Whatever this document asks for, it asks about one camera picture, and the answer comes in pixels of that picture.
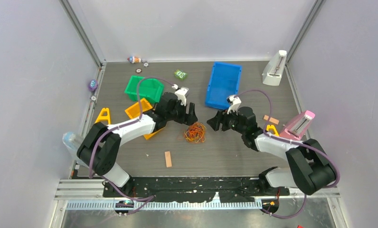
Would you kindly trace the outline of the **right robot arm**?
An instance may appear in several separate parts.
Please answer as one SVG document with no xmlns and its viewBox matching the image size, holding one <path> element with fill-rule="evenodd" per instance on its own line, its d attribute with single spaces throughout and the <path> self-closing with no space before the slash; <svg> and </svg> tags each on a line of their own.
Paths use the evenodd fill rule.
<svg viewBox="0 0 378 228">
<path fill-rule="evenodd" d="M 298 188 L 304 194 L 312 195 L 339 181 L 338 170 L 317 140 L 292 141 L 268 133 L 258 126 L 250 107 L 241 107 L 234 112 L 217 111 L 207 124 L 214 131 L 236 131 L 246 147 L 288 162 L 288 168 L 271 167 L 258 175 L 258 188 L 265 195 L 271 195 L 279 187 Z"/>
</svg>

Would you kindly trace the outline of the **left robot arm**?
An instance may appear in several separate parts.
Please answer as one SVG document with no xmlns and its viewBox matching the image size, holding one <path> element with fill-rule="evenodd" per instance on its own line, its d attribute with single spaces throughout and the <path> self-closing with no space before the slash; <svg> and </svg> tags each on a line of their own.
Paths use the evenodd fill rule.
<svg viewBox="0 0 378 228">
<path fill-rule="evenodd" d="M 123 197 L 133 191 L 130 175 L 116 162 L 120 146 L 164 128 L 169 121 L 192 125 L 197 122 L 194 103 L 187 103 L 188 88 L 165 92 L 153 108 L 131 120 L 112 125 L 95 123 L 77 148 L 76 156 L 96 174 L 115 185 Z"/>
</svg>

